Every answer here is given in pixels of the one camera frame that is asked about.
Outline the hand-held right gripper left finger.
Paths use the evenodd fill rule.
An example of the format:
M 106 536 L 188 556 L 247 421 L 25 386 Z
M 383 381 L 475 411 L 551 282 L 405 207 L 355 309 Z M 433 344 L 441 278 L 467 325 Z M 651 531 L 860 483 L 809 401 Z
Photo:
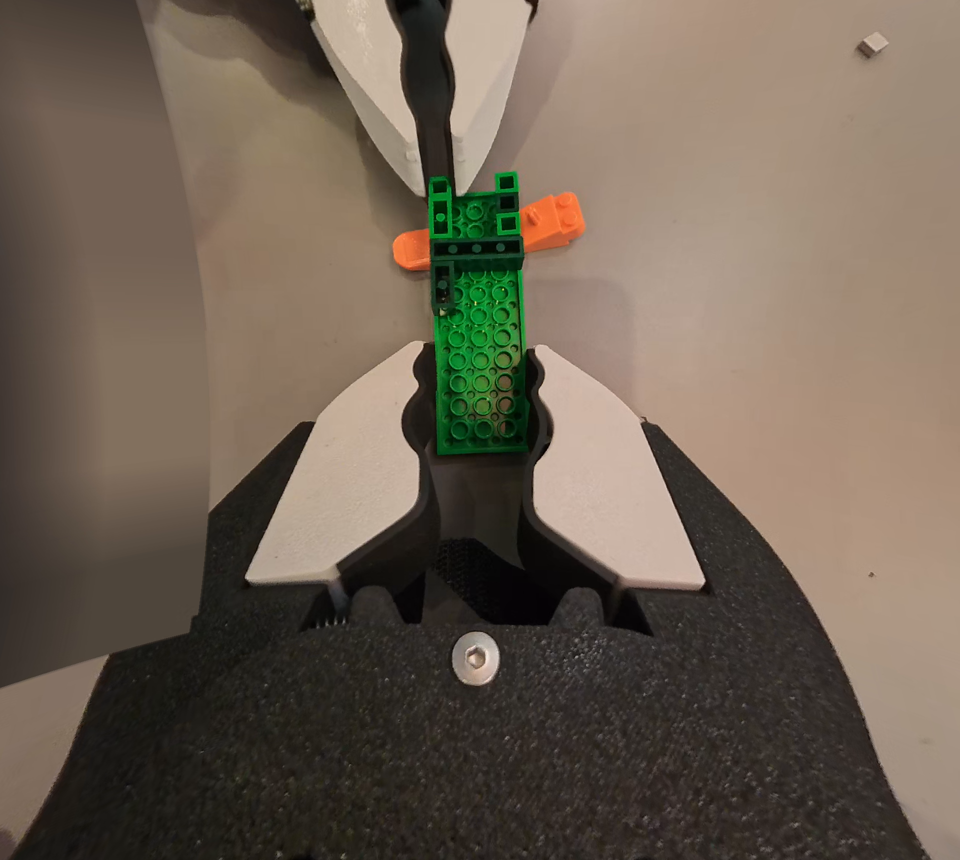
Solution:
M 317 416 L 246 569 L 252 587 L 325 587 L 344 614 L 362 589 L 397 597 L 431 565 L 440 505 L 435 346 L 411 341 Z

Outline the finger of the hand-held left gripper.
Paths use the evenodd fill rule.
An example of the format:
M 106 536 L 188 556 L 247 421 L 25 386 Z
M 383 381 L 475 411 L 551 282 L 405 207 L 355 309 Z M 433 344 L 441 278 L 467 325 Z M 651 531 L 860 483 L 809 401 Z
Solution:
M 311 0 L 312 28 L 366 134 L 415 195 L 437 127 L 436 0 Z
M 531 14 L 527 0 L 449 0 L 449 126 L 457 195 L 467 194 L 497 137 Z

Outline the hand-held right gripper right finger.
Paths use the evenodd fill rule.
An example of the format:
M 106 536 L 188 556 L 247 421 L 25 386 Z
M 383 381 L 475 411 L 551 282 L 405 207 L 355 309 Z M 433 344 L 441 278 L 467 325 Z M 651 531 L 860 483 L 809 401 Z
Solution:
M 700 595 L 707 576 L 641 418 L 545 344 L 529 351 L 530 452 L 517 553 L 557 599 L 587 589 L 606 621 L 636 591 Z

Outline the green brick assembly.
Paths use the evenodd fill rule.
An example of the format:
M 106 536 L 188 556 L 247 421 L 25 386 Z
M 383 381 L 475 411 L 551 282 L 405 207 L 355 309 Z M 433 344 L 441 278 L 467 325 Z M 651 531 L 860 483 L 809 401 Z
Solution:
M 439 456 L 527 447 L 525 247 L 520 182 L 498 172 L 491 191 L 428 187 L 430 300 Z

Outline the grey desk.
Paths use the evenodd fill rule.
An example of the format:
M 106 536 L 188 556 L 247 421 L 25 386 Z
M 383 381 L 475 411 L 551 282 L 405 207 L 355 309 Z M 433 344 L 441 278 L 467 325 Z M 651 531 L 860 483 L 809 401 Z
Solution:
M 291 0 L 2 0 L 2 65 L 2 565 L 66 667 L 2 694 L 14 840 L 102 664 L 68 529 L 186 525 L 200 420 L 214 505 L 429 317 L 417 204 Z M 958 0 L 540 0 L 502 168 L 587 213 L 531 343 L 782 557 L 958 858 Z

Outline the orange brick separator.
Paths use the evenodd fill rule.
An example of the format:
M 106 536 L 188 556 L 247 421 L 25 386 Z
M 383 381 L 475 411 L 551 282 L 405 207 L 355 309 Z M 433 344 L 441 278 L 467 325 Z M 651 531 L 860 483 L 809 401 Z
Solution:
M 566 192 L 524 205 L 519 210 L 525 254 L 568 246 L 586 230 L 576 194 Z M 429 269 L 429 230 L 408 230 L 398 234 L 391 246 L 392 258 L 402 269 L 423 272 Z

